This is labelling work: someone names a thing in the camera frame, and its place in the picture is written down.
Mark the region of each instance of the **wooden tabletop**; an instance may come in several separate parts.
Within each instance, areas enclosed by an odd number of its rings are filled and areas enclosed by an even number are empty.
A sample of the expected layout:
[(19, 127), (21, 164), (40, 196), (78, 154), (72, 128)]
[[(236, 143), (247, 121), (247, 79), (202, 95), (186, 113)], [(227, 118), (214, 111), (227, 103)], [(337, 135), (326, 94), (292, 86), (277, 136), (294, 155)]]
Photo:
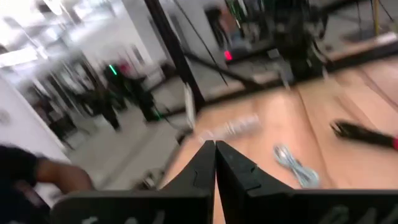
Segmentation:
[[(396, 189), (398, 152), (335, 137), (330, 123), (345, 119), (398, 134), (398, 59), (389, 58), (304, 83), (279, 88), (201, 112), (195, 134), (186, 139), (165, 182), (187, 165), (202, 143), (198, 135), (243, 116), (257, 114), (262, 128), (226, 142), (283, 183), (299, 189), (291, 171), (274, 158), (285, 144), (304, 166), (314, 169), (321, 189)], [(218, 190), (214, 223), (224, 223)]]

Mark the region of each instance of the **red light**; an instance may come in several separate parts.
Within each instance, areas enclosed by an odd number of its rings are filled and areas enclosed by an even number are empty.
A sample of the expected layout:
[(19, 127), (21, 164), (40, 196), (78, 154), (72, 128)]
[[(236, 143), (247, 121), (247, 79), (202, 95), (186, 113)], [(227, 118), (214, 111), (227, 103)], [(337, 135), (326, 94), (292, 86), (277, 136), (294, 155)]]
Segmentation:
[(224, 52), (224, 56), (225, 56), (225, 59), (226, 59), (226, 60), (232, 60), (231, 52), (225, 51), (225, 52)]

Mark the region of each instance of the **white cable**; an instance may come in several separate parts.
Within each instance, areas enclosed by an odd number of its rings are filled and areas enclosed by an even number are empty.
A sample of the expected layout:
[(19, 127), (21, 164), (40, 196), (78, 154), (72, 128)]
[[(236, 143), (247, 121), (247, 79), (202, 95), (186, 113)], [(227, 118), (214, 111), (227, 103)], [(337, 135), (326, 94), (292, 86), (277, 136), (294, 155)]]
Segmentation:
[(279, 164), (292, 170), (303, 188), (319, 187), (320, 180), (318, 174), (313, 169), (303, 167), (301, 163), (293, 157), (286, 146), (275, 146), (274, 154)]

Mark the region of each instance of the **dark sleeve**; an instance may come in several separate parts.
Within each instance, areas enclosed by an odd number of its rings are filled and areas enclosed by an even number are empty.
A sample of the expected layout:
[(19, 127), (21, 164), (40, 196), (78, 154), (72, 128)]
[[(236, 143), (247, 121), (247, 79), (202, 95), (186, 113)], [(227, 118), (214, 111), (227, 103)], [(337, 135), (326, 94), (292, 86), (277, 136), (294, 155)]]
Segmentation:
[(25, 180), (36, 184), (38, 158), (18, 147), (0, 146), (0, 177), (11, 182)]

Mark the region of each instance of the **person's arm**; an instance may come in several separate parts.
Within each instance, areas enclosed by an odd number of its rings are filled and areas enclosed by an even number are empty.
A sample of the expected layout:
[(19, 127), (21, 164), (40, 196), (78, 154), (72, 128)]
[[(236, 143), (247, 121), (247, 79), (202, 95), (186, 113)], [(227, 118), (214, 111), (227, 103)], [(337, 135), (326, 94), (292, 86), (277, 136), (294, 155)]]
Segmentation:
[(25, 180), (56, 185), (64, 194), (92, 190), (88, 174), (76, 166), (39, 158), (18, 147), (0, 146), (0, 177), (11, 182)]
[(36, 180), (55, 184), (62, 193), (93, 190), (90, 176), (81, 168), (48, 159), (38, 159)]

